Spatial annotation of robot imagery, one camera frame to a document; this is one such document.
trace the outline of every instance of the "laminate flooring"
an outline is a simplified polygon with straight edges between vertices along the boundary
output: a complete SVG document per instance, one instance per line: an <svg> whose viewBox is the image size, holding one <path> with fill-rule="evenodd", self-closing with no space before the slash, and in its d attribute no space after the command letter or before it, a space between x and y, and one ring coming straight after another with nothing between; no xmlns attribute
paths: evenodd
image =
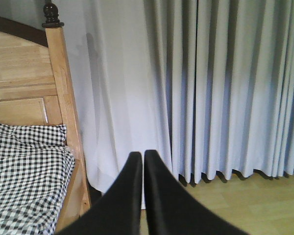
<svg viewBox="0 0 294 235"><path fill-rule="evenodd" d="M294 235L294 175L272 178L256 171L248 178L233 174L229 181L218 174L197 185L180 182L208 209L251 235ZM147 235L146 211L141 215L141 234Z"/></svg>

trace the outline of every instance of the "wooden bed frame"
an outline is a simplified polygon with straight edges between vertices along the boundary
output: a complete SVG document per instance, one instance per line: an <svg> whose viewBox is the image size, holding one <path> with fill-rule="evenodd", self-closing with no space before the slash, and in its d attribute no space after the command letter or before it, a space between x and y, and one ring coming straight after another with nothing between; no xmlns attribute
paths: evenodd
<svg viewBox="0 0 294 235"><path fill-rule="evenodd" d="M90 208L90 196L63 23L54 4L47 3L44 12L46 33L0 17L0 122L67 125L67 145L76 161L59 231Z"/></svg>

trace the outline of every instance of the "curtain fold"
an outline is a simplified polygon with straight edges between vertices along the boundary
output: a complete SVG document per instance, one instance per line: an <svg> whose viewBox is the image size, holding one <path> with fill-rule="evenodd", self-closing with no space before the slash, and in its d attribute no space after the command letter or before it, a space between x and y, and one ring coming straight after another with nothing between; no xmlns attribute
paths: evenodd
<svg viewBox="0 0 294 235"><path fill-rule="evenodd" d="M233 169L245 177L254 169L292 174L294 1L176 6L182 23L173 32L182 35L173 36L172 60L182 61L172 65L170 94L175 177L189 182L194 174L197 183L202 172L210 180L216 171L230 179Z"/></svg>
<svg viewBox="0 0 294 235"><path fill-rule="evenodd" d="M92 186L149 148L187 182L293 173L294 0L54 2Z"/></svg>

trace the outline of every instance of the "bedding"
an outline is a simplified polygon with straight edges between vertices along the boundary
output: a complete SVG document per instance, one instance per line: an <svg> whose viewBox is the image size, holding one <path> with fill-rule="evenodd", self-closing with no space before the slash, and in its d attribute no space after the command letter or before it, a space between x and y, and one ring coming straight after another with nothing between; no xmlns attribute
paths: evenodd
<svg viewBox="0 0 294 235"><path fill-rule="evenodd" d="M53 234L74 157L66 126L0 123L0 235Z"/></svg>

